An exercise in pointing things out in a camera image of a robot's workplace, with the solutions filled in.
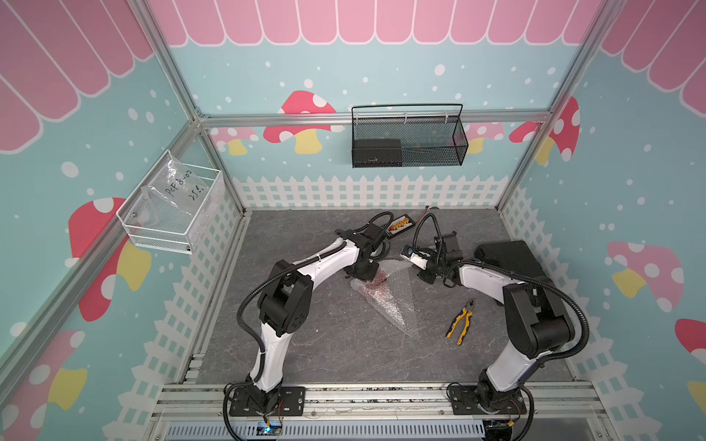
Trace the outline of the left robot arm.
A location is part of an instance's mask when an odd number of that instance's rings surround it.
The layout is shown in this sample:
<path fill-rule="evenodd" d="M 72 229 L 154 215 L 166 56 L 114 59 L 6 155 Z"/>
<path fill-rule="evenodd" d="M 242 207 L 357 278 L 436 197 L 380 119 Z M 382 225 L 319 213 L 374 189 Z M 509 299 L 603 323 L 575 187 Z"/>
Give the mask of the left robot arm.
<path fill-rule="evenodd" d="M 340 271 L 361 281 L 375 279 L 394 219 L 393 213 L 383 211 L 361 227 L 336 231 L 336 240 L 311 257 L 277 262 L 267 280 L 246 295 L 236 322 L 256 341 L 257 358 L 246 380 L 224 389 L 227 404 L 233 404 L 237 391 L 242 390 L 248 406 L 261 415 L 271 415 L 279 408 L 290 340 L 309 315 L 314 290 Z"/>

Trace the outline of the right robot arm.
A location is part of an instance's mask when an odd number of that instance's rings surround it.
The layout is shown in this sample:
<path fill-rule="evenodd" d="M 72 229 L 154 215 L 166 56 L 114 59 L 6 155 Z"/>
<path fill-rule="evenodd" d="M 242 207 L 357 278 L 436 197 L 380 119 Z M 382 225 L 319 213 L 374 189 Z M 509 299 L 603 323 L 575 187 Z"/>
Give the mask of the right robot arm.
<path fill-rule="evenodd" d="M 518 407 L 526 394 L 525 383 L 537 370 L 571 358 L 588 345 L 588 316 L 550 281 L 523 241 L 480 244 L 473 257 L 466 258 L 456 233 L 437 232 L 430 248 L 419 246 L 414 238 L 401 255 L 427 283 L 440 279 L 448 288 L 469 288 L 503 308 L 509 341 L 481 371 L 473 389 L 450 386 L 449 399 L 457 415 L 495 415 Z"/>

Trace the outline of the yellow blue pliers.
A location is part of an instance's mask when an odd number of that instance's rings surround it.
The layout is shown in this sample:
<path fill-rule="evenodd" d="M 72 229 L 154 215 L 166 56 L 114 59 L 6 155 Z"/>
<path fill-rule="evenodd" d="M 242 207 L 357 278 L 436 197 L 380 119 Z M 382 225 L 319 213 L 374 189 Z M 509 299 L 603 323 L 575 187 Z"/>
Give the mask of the yellow blue pliers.
<path fill-rule="evenodd" d="M 471 325 L 472 317 L 474 316 L 474 306 L 475 300 L 468 301 L 450 323 L 448 331 L 446 332 L 447 339 L 452 338 L 455 331 L 460 329 L 460 334 L 457 338 L 456 345 L 462 345 L 465 340 L 465 336 L 467 335 Z"/>

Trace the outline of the black plastic tool case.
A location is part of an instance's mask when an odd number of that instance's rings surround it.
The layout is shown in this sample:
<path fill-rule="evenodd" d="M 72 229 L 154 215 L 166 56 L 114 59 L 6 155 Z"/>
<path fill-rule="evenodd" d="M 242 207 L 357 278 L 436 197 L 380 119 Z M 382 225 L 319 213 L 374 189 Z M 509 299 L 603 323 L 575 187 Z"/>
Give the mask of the black plastic tool case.
<path fill-rule="evenodd" d="M 529 246 L 522 240 L 480 244 L 474 251 L 474 257 L 483 262 L 486 268 L 496 266 L 553 285 Z"/>

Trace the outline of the red enamel mug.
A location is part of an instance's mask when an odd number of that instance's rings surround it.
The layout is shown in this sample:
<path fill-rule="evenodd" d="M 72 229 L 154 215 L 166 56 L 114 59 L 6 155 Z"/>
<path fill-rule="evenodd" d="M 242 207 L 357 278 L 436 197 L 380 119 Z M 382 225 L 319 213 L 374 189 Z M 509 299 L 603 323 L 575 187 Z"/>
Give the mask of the red enamel mug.
<path fill-rule="evenodd" d="M 387 279 L 388 274 L 383 269 L 379 269 L 373 280 L 363 283 L 363 288 L 365 290 L 382 290 L 387 286 Z"/>

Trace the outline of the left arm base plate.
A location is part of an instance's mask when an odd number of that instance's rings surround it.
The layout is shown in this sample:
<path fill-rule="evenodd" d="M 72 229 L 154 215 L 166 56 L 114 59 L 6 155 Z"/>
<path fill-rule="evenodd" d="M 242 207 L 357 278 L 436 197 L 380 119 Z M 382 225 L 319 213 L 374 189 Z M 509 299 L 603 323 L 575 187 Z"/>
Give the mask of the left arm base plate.
<path fill-rule="evenodd" d="M 229 396 L 228 415 L 302 416 L 305 394 L 305 387 L 277 386 L 270 392 L 255 386 L 235 388 Z"/>

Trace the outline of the clear bubble wrap sheet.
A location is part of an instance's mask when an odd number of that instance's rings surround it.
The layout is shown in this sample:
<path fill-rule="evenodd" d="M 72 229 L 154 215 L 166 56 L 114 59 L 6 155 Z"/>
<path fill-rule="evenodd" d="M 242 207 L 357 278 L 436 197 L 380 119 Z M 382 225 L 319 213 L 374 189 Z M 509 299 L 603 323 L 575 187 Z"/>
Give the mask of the clear bubble wrap sheet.
<path fill-rule="evenodd" d="M 365 290 L 365 281 L 358 279 L 351 280 L 351 288 L 395 328 L 410 338 L 419 339 L 412 287 L 412 277 L 417 275 L 418 269 L 406 260 L 384 259 L 379 264 L 379 269 L 388 274 L 386 288 Z"/>

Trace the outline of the black box in basket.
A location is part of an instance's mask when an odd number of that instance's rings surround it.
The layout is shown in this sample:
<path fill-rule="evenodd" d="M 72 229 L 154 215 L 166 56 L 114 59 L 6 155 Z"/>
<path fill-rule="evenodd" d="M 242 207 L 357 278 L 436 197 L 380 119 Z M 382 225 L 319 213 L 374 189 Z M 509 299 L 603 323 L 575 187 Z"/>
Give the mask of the black box in basket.
<path fill-rule="evenodd" d="M 398 167 L 403 165 L 402 143 L 398 139 L 361 139 L 353 141 L 354 168 Z"/>

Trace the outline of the black battery charger board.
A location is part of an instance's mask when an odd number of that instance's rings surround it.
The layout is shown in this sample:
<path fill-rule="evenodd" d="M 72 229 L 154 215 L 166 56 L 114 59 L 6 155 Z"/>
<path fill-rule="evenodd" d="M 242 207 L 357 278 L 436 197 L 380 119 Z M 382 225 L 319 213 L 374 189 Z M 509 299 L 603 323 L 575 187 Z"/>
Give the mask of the black battery charger board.
<path fill-rule="evenodd" d="M 385 236 L 388 239 L 392 239 L 404 233 L 406 231 L 412 230 L 416 225 L 416 222 L 407 214 L 404 214 L 394 220 L 388 225 L 385 230 Z"/>

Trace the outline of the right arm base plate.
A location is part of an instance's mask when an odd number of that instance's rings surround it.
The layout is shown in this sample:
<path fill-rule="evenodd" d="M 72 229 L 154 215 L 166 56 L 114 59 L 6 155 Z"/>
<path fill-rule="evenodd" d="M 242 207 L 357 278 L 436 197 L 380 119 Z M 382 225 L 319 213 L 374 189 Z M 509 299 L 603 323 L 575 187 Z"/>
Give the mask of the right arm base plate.
<path fill-rule="evenodd" d="M 461 384 L 452 382 L 446 387 L 446 396 L 454 415 L 510 415 L 527 413 L 519 389 L 495 391 L 489 384 Z"/>

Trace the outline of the black mesh wall basket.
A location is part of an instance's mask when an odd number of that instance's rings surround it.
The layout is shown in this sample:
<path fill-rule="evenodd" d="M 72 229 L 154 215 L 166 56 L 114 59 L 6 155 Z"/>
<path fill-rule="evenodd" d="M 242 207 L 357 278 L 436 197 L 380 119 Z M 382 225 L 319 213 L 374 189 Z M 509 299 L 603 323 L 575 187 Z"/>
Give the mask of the black mesh wall basket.
<path fill-rule="evenodd" d="M 351 149 L 361 139 L 398 139 L 403 165 L 461 166 L 469 141 L 462 104 L 360 105 L 350 110 Z"/>

